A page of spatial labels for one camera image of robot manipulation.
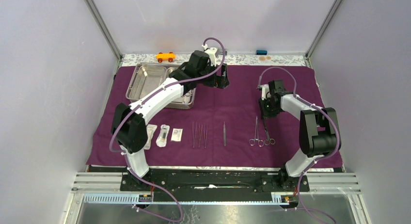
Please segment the steel surgical forceps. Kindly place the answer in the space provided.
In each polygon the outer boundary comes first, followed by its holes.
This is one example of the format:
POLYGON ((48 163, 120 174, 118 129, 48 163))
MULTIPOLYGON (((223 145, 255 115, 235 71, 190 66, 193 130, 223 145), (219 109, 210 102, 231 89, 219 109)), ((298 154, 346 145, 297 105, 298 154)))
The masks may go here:
POLYGON ((254 137, 252 139, 249 139, 249 144, 251 146, 259 146, 263 147, 264 146, 264 141, 260 140, 259 138, 259 128, 258 128, 258 117, 255 118, 255 130, 254 130, 254 137))

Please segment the purple cloth wrap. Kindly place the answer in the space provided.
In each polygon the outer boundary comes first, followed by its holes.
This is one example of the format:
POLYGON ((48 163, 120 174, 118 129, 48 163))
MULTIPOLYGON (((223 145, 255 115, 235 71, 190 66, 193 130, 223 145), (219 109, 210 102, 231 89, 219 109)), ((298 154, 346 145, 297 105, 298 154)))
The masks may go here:
MULTIPOLYGON (((268 69, 266 66, 228 66, 229 86, 225 89, 198 85, 194 105, 187 110, 165 108, 151 124, 182 128, 180 142, 168 141, 165 147, 155 142, 146 150, 150 166, 227 166, 281 167, 299 149, 299 121, 283 112, 268 119, 266 125, 274 145, 251 146, 255 118, 260 115, 258 83, 283 80, 285 88, 311 103, 322 105, 314 70, 305 66, 268 69), (223 145, 223 122, 226 124, 226 146, 223 145), (197 123, 195 148, 192 147, 192 123, 197 123), (199 124, 203 126, 201 147, 198 147, 199 124), (208 124, 207 148, 204 128, 208 124)), ((258 121, 259 138, 266 140, 262 121, 258 121)))

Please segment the remaining steel instrument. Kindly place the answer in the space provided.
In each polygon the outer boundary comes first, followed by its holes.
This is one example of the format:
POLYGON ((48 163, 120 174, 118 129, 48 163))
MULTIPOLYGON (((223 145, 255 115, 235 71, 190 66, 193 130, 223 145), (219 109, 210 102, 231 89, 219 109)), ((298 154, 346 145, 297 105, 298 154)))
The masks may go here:
POLYGON ((225 121, 223 122, 223 145, 226 146, 227 140, 226 140, 226 124, 225 121))

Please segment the steel tweezers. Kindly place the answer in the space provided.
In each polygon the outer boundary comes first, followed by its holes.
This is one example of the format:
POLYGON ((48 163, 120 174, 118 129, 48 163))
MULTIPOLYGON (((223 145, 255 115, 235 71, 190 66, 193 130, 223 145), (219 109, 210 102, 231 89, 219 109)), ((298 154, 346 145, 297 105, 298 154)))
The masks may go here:
POLYGON ((193 148, 195 148, 196 133, 197 133, 197 123, 193 122, 192 123, 192 147, 193 148))
POLYGON ((207 134, 208 134, 208 124, 204 128, 204 148, 207 148, 207 134))

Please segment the steel scalpel handle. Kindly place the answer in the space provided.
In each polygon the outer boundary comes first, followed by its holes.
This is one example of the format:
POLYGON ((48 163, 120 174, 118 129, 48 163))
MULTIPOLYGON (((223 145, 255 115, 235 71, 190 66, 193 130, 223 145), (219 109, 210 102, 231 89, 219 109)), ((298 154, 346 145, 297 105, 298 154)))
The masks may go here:
POLYGON ((199 124, 199 136, 198 136, 198 147, 201 147, 201 140, 202 140, 202 134, 203 134, 203 126, 202 124, 199 124))

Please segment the small white sterile packet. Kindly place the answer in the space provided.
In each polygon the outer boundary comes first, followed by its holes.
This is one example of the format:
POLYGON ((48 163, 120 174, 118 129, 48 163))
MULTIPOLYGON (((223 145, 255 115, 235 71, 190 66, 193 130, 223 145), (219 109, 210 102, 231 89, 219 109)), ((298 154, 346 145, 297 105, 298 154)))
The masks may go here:
POLYGON ((172 142, 180 142, 182 139, 182 128, 174 128, 172 131, 171 141, 172 142))

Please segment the perforated steel instrument tray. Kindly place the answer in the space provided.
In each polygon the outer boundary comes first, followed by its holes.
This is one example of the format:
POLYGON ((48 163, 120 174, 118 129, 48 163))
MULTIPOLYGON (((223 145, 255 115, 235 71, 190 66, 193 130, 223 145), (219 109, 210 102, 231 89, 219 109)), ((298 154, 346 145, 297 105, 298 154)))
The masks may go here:
MULTIPOLYGON (((139 63, 132 74, 129 86, 126 91, 126 98, 130 102, 136 102, 154 91, 168 78, 171 72, 177 70, 179 66, 175 64, 162 63, 139 63)), ((190 109, 194 105, 195 89, 190 90, 166 107, 171 109, 190 109)))

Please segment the long white sterile packet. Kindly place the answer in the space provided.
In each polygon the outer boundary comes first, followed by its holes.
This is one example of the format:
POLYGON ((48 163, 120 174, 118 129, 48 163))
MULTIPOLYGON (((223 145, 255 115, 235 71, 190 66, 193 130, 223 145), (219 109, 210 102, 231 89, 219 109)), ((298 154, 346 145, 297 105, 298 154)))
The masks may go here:
POLYGON ((150 149, 151 141, 153 139, 153 136, 154 136, 154 133, 155 133, 157 127, 158 127, 157 125, 152 125, 152 124, 147 125, 146 130, 147 130, 148 139, 147 139, 146 144, 144 145, 144 150, 149 150, 150 149))

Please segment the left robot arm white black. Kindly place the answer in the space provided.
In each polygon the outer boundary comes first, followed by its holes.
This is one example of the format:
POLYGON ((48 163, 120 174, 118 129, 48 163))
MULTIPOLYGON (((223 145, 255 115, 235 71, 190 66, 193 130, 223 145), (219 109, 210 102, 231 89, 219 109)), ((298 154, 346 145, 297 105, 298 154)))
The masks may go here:
POLYGON ((127 169, 133 174, 132 185, 143 191, 150 186, 144 146, 148 140, 149 121, 175 99, 196 88, 198 84, 224 89, 229 85, 227 64, 217 63, 218 48, 196 50, 187 62, 172 71, 154 91, 129 105, 119 104, 112 122, 112 139, 125 156, 127 169))

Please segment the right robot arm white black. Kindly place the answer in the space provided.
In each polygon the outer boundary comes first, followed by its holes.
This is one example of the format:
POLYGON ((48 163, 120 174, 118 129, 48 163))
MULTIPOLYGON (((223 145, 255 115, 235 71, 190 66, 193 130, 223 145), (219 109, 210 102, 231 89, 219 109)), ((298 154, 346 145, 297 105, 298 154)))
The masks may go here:
POLYGON ((336 153, 341 147, 336 110, 322 108, 285 89, 282 80, 258 85, 261 119, 274 118, 287 112, 299 121, 299 150, 279 171, 278 185, 290 191, 297 178, 320 158, 336 153))

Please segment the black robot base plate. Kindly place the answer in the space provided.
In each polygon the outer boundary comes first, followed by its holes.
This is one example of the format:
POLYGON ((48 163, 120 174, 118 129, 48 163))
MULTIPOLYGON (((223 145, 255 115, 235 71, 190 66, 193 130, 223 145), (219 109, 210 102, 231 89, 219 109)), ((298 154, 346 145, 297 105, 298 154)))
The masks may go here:
POLYGON ((310 190, 306 176, 282 183, 278 173, 257 171, 150 169, 143 178, 160 187, 152 187, 132 174, 125 174, 122 176, 120 191, 148 192, 150 195, 169 196, 176 199, 226 200, 245 197, 260 200, 273 192, 293 195, 296 190, 300 192, 310 190))

